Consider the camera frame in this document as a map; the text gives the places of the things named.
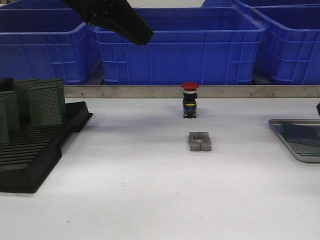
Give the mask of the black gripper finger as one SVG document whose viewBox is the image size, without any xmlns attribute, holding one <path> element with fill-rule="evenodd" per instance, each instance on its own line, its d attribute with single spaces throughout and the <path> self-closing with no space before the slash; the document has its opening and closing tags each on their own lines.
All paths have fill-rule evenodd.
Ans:
<svg viewBox="0 0 320 240">
<path fill-rule="evenodd" d="M 318 115 L 320 116 L 320 103 L 318 103 L 318 105 L 316 106 L 316 109 L 317 109 Z"/>
</svg>

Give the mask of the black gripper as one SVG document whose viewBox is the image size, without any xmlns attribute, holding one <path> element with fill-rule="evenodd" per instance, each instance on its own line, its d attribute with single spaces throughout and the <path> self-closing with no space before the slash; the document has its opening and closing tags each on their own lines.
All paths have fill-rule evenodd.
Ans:
<svg viewBox="0 0 320 240">
<path fill-rule="evenodd" d="M 137 45 L 146 45 L 154 35 L 150 25 L 127 0 L 62 0 L 92 26 L 113 31 Z"/>
</svg>

